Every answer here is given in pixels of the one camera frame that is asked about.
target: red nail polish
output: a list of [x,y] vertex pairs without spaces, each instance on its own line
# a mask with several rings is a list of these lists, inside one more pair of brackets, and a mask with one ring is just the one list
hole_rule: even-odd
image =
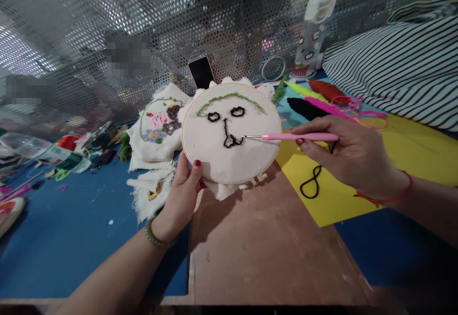
[[296,144],[297,144],[298,146],[302,146],[302,144],[303,144],[304,142],[305,142],[305,140],[304,140],[303,138],[297,138],[297,139],[296,139]]

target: white bottle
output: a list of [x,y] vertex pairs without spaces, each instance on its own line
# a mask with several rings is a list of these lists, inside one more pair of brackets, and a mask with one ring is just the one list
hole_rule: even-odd
[[81,154],[34,136],[10,133],[0,128],[0,143],[14,153],[56,168],[82,173],[91,165]]
[[319,59],[324,34],[337,0],[309,0],[299,37],[294,68],[290,74],[296,80],[313,77],[321,67]]

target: black and white striped fabric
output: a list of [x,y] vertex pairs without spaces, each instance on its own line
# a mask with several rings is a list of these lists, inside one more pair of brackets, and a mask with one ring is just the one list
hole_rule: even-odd
[[457,132],[458,0],[415,2],[388,23],[332,45],[326,74],[379,109]]

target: metal mesh wall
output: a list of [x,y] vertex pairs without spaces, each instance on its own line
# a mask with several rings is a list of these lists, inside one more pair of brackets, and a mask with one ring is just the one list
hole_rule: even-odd
[[[383,25],[412,1],[337,0],[323,46]],[[193,94],[187,64],[204,55],[217,82],[227,75],[259,81],[262,64],[274,55],[291,70],[306,3],[0,0],[0,126],[55,139],[72,128],[130,121],[169,81]],[[151,37],[149,75],[108,75],[105,37],[115,34]],[[11,100],[8,85],[17,79],[40,81],[41,91],[54,90],[45,92],[51,100],[37,104],[30,87]]]

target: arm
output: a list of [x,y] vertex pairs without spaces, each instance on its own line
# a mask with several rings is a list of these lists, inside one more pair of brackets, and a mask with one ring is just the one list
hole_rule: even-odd
[[[408,186],[408,176],[390,161],[382,136],[345,119],[326,116],[291,130],[300,135],[328,131],[339,136],[334,154],[312,141],[296,140],[301,150],[337,180],[374,200],[391,200]],[[395,203],[384,203],[458,247],[458,189],[413,177],[413,189]]]
[[[161,241],[173,241],[191,220],[200,191],[202,168],[188,168],[181,153],[164,209],[151,223]],[[144,230],[100,265],[65,301],[58,315],[131,314],[148,287],[167,249],[154,246]]]

